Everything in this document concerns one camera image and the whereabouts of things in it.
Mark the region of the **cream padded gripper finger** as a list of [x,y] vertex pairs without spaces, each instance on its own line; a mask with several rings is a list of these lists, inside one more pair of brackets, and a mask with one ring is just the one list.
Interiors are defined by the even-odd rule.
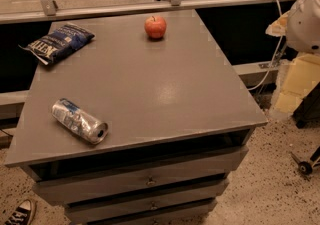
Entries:
[[285,12],[273,23],[269,24],[265,33],[274,37],[281,37],[286,35],[287,31],[288,13]]

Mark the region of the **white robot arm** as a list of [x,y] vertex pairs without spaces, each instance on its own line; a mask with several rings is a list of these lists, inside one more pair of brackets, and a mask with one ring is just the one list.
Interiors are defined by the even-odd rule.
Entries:
[[304,53],[320,53],[320,0],[296,0],[265,33],[286,37],[287,46]]

